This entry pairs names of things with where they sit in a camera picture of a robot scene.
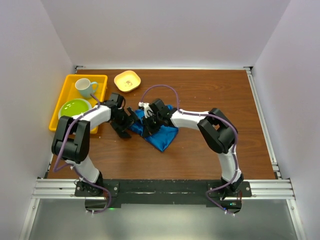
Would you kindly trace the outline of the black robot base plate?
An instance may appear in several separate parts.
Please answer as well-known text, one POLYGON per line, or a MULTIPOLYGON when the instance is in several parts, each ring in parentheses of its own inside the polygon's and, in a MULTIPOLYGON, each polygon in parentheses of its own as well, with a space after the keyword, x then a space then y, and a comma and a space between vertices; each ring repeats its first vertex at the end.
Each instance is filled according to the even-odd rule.
POLYGON ((220 180, 159 180, 159 179, 105 179, 104 188, 111 195, 111 208, 123 205, 205 205, 215 207, 214 200, 227 210, 240 210, 242 199, 252 196, 248 181, 235 192, 228 186, 208 194, 222 185, 220 180))

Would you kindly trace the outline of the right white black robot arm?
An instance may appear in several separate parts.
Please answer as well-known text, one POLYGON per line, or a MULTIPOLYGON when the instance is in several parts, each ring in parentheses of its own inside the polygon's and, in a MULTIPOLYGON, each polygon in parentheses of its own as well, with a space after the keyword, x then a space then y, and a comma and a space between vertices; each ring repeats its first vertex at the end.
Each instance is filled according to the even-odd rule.
POLYGON ((236 154, 238 132, 218 108, 203 112, 170 109, 161 99, 152 103, 139 102, 138 108, 144 112, 141 119, 143 137, 155 135, 161 127, 200 131, 208 147, 217 154, 221 167, 222 186, 211 191, 223 190, 233 197, 241 190, 244 177, 236 154))

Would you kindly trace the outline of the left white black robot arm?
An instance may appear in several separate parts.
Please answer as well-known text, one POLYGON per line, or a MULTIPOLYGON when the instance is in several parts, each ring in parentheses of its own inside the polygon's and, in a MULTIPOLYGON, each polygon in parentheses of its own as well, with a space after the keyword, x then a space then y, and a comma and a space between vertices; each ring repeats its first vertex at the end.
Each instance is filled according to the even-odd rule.
POLYGON ((91 196, 107 193, 102 173, 94 166, 89 157, 91 130, 103 123, 110 123, 117 135, 128 139, 127 132, 139 118, 131 107, 124 108, 125 98, 112 93, 108 100, 97 101, 90 110, 75 116, 61 116, 53 138, 51 151, 57 156, 53 171, 57 172, 59 161, 72 168, 79 177, 77 186, 91 196))

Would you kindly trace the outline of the blue cloth napkin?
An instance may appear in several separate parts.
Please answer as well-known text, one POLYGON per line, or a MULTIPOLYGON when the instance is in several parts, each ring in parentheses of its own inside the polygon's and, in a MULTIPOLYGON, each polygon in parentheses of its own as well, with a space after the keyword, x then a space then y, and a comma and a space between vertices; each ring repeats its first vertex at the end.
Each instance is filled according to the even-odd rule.
POLYGON ((145 116, 144 111, 136 109, 135 114, 139 118, 129 129, 140 135, 144 140, 153 145, 160 152, 164 152, 178 135, 179 129, 170 126, 161 126, 159 131, 151 136, 143 137, 144 127, 141 123, 142 117, 145 116))

